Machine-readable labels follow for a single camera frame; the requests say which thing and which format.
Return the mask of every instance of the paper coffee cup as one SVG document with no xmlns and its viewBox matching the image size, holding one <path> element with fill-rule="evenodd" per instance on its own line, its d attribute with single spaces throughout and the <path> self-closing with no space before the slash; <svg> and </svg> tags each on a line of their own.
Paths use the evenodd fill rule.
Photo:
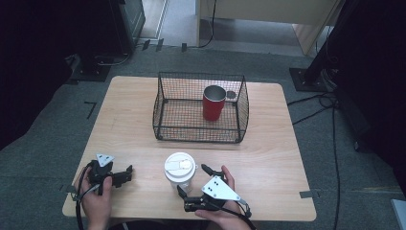
<svg viewBox="0 0 406 230">
<path fill-rule="evenodd" d="M 196 172 L 193 158 L 185 152 L 176 152 L 165 162 L 165 176 L 173 189 L 179 185 L 186 193 L 192 190 L 192 179 Z"/>
</svg>

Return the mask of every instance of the black cable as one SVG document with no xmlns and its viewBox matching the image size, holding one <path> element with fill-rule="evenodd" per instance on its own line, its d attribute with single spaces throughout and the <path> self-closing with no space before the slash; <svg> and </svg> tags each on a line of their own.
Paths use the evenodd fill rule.
<svg viewBox="0 0 406 230">
<path fill-rule="evenodd" d="M 214 16 L 215 16 L 215 5 L 216 5 L 216 4 L 217 4 L 217 0 L 214 0 L 213 16 L 212 16 L 212 36 L 210 37 L 210 40 L 209 40 L 205 45 L 199 46 L 198 48 L 204 48 L 204 47 L 206 47 L 206 46 L 209 45 L 210 42 L 212 42 L 212 40 L 213 40 L 213 37 L 214 37 Z"/>
<path fill-rule="evenodd" d="M 103 63 L 103 62 L 98 62 L 99 66 L 114 66 L 114 65 L 121 65 L 124 62 L 126 62 L 129 58 L 129 54 L 125 56 L 125 58 L 119 62 L 112 62 L 112 63 Z"/>
<path fill-rule="evenodd" d="M 341 203 L 341 179 L 340 179 L 340 172 L 338 170 L 338 160 L 337 160 L 337 144 L 335 141 L 335 105 L 337 102 L 334 103 L 334 106 L 332 108 L 332 145 L 333 145 L 333 151 L 334 151 L 334 161 L 335 161 L 335 173 L 337 176 L 337 203 L 335 207 L 335 219 L 334 219 L 334 230 L 337 229 L 337 224 L 338 224 L 338 215 L 340 212 L 340 203 Z"/>
<path fill-rule="evenodd" d="M 331 97 L 325 97 L 325 94 L 321 94 L 321 95 L 315 95 L 309 98 L 304 98 L 304 99 L 300 99 L 294 102 L 289 103 L 288 105 L 291 104 L 295 104 L 295 103 L 300 103 L 300 102 L 305 102 L 314 98 L 319 98 L 319 103 L 320 105 L 323 107 L 322 109 L 320 109 L 319 111 L 313 113 L 310 116 L 307 116 L 305 118 L 302 118 L 301 120 L 299 120 L 296 123 L 293 123 L 293 125 L 302 122 L 324 110 L 330 109 L 332 108 L 332 143 L 333 143 L 333 152 L 334 152 L 334 164 L 335 164 L 335 173 L 336 173 L 336 178 L 337 178 L 337 203 L 336 203 L 336 207 L 335 207 L 335 218 L 334 218 L 334 227 L 333 229 L 336 230 L 337 229 L 337 224 L 338 224 L 338 217 L 339 217 L 339 213 L 340 213 L 340 204 L 341 204 L 341 178 L 340 178 L 340 171 L 338 169 L 338 160 L 337 160 L 337 143 L 336 143 L 336 134 L 335 134 L 335 108 L 338 104 L 338 101 L 335 100 L 333 101 L 331 99 Z M 327 98 L 330 100 L 331 104 L 329 105 L 325 105 L 322 103 L 322 99 L 323 98 Z"/>
<path fill-rule="evenodd" d="M 221 210 L 221 211 L 224 211 L 224 212 L 226 212 L 226 213 L 229 213 L 229 214 L 232 214 L 232 215 L 235 215 L 235 216 L 239 217 L 239 218 L 242 219 L 245 223 L 247 223 L 248 226 L 249 226 L 252 230 L 257 230 L 257 227 L 254 226 L 254 224 L 251 222 L 251 220 L 249 220 L 249 219 L 248 219 L 246 216 L 244 216 L 243 214 L 236 213 L 236 212 L 234 212 L 234 211 L 231 211 L 230 209 L 226 209 L 226 208 L 223 208 L 223 207 L 219 207 L 218 205 L 213 204 L 213 203 L 211 203 L 211 202 L 208 202 L 208 204 L 212 205 L 212 206 L 215 207 L 216 209 L 219 209 L 219 210 Z"/>
<path fill-rule="evenodd" d="M 318 110 L 317 112 L 315 112 L 315 113 L 313 113 L 313 114 L 310 114 L 310 115 L 308 115 L 308 116 L 306 116 L 306 117 L 300 119 L 300 120 L 297 121 L 297 122 L 292 123 L 292 126 L 295 126 L 297 123 L 300 123 L 300 122 L 305 121 L 305 120 L 307 120 L 307 119 L 309 119 L 309 118 L 311 118 L 311 117 L 314 117 L 314 116 L 316 116 L 317 114 L 319 114 L 319 113 L 321 113 L 321 112 L 323 112 L 323 111 L 325 111 L 325 110 L 328 110 L 329 108 L 331 108 L 331 107 L 322 108 L 322 109 Z"/>
<path fill-rule="evenodd" d="M 78 184 L 78 191 L 77 191 L 77 196 L 76 196 L 76 198 L 77 198 L 77 201 L 76 201 L 76 214 L 77 214 L 77 222 L 78 222 L 78 228 L 79 228 L 79 230 L 83 230 L 84 228 L 83 228 L 83 222 L 82 222 L 82 219 L 81 219 L 81 214 L 80 214 L 80 202 L 81 202 L 81 199 L 79 199 L 79 197 L 80 197 L 80 190 L 81 190 L 81 184 L 82 184 L 82 182 L 83 182 L 83 178 L 84 178 L 84 175 L 86 174 L 86 171 L 87 171 L 87 169 L 89 168 L 89 165 L 87 165 L 84 169 L 83 169 L 83 172 L 81 173 L 81 176 L 80 176 L 80 180 L 79 180 L 79 184 Z"/>
<path fill-rule="evenodd" d="M 328 109 L 330 109 L 330 108 L 333 108 L 333 107 L 334 107 L 334 101 L 331 99 L 331 97 L 327 97 L 326 94 L 329 94 L 329 93 L 327 92 L 327 93 L 323 93 L 323 94 L 317 94 L 317 95 L 314 95 L 314 96 L 311 96 L 311 97 L 308 97 L 308 98 L 303 98 L 303 99 L 299 99 L 299 100 L 297 100 L 297 101 L 288 103 L 287 105 L 290 106 L 290 105 L 292 105 L 292 104 L 302 103 L 302 102 L 305 102 L 305 101 L 308 101 L 308 100 L 311 100 L 311 99 L 318 98 L 318 99 L 319 99 L 319 104 L 323 107 L 322 109 L 320 109 L 320 110 L 314 112 L 313 114 L 310 114 L 310 115 L 308 115 L 308 116 L 306 116 L 306 117 L 300 119 L 299 121 L 296 121 L 296 122 L 292 123 L 292 125 L 294 126 L 294 125 L 296 125 L 297 123 L 300 123 L 300 122 L 305 121 L 305 120 L 307 120 L 307 119 L 309 119 L 309 118 L 311 118 L 311 117 L 314 117 L 314 116 L 316 116 L 317 114 L 319 114 L 319 113 L 321 113 L 321 112 L 323 112 L 323 111 L 325 111 L 325 110 L 328 110 Z M 329 104 L 329 105 L 323 104 L 323 103 L 322 103 L 322 99 L 328 99 L 328 100 L 331 102 L 331 104 Z"/>
</svg>

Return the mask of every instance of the red cup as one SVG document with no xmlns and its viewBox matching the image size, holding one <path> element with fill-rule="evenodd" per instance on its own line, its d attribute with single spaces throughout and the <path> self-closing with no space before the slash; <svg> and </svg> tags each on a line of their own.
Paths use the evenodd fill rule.
<svg viewBox="0 0 406 230">
<path fill-rule="evenodd" d="M 203 93 L 203 117 L 207 121 L 217 121 L 226 102 L 227 92 L 218 85 L 210 85 Z"/>
</svg>

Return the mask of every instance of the human hand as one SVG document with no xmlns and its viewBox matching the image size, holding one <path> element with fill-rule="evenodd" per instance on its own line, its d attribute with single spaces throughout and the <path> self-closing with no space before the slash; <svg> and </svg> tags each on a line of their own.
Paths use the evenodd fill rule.
<svg viewBox="0 0 406 230">
<path fill-rule="evenodd" d="M 226 176 L 228 186 L 230 186 L 230 188 L 234 190 L 235 181 L 234 178 L 231 176 L 229 170 L 225 166 L 222 166 L 221 170 L 224 172 L 224 175 Z M 241 214 L 241 210 L 239 209 L 238 204 L 232 200 L 228 200 L 223 207 L 235 213 Z M 208 219 L 217 223 L 223 230 L 250 229 L 250 227 L 246 222 L 244 222 L 244 220 L 237 217 L 236 215 L 229 214 L 224 211 L 213 212 L 207 210 L 197 210 L 194 212 L 194 214 L 203 219 Z"/>
<path fill-rule="evenodd" d="M 81 174 L 75 181 L 75 187 L 78 189 L 79 179 Z M 92 169 L 89 167 L 84 174 L 83 181 L 81 183 L 81 188 L 79 193 L 82 195 L 88 189 L 91 188 L 89 183 L 88 174 Z M 103 181 L 102 195 L 97 195 L 94 192 L 89 192 L 81 200 L 81 207 L 83 208 L 84 214 L 88 218 L 88 229 L 100 229 L 104 230 L 108 227 L 108 222 L 111 215 L 111 188 L 113 179 L 111 176 L 107 176 Z"/>
</svg>

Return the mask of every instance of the black wire basket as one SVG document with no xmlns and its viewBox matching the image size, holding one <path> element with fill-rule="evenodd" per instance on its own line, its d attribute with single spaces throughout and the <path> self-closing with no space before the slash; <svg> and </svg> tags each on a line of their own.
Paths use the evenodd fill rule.
<svg viewBox="0 0 406 230">
<path fill-rule="evenodd" d="M 203 92 L 219 85 L 226 92 L 220 118 L 203 118 Z M 155 137 L 163 141 L 240 143 L 248 127 L 249 104 L 242 75 L 161 72 L 153 110 Z"/>
</svg>

